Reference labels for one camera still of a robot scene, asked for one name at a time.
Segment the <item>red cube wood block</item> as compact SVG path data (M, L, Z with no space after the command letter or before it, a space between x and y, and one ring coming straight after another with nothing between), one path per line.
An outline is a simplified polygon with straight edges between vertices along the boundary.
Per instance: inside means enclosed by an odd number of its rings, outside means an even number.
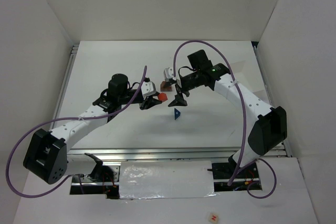
M167 98L167 95L165 93L160 93L158 96L157 96L158 100L161 101L161 102L165 102L168 100Z

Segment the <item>blue triangle wood block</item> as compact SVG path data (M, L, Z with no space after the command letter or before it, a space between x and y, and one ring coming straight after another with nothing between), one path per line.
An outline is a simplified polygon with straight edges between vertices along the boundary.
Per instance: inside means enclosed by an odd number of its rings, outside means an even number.
M177 120L181 116L181 112L174 108L174 119Z

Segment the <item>brown wedge wood block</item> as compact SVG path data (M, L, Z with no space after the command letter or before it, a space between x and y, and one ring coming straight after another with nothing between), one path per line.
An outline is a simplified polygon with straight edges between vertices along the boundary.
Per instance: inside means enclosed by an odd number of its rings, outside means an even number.
M163 89L167 89L171 87L171 84L169 82L163 81L160 87Z

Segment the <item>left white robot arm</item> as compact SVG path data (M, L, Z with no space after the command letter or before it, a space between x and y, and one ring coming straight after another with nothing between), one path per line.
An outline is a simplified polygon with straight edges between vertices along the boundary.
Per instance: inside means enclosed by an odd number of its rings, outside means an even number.
M23 166L46 183L54 184L66 173L70 149L90 132L111 121L127 104L138 104L141 110L147 110L166 100L166 94L157 92L150 79L145 78L133 89L126 75L115 74L108 87L77 119L68 120L50 131L37 130Z

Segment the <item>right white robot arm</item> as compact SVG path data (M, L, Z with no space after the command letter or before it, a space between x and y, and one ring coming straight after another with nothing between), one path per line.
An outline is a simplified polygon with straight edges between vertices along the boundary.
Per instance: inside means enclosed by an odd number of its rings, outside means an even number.
M244 147L229 158L231 169L241 169L265 155L287 137L287 114L278 106L272 107L253 92L233 79L230 70L222 63L213 65L204 50L188 55L192 72L179 76L176 95L169 106L187 106L185 97L200 86L209 87L222 95L236 108L244 111Z

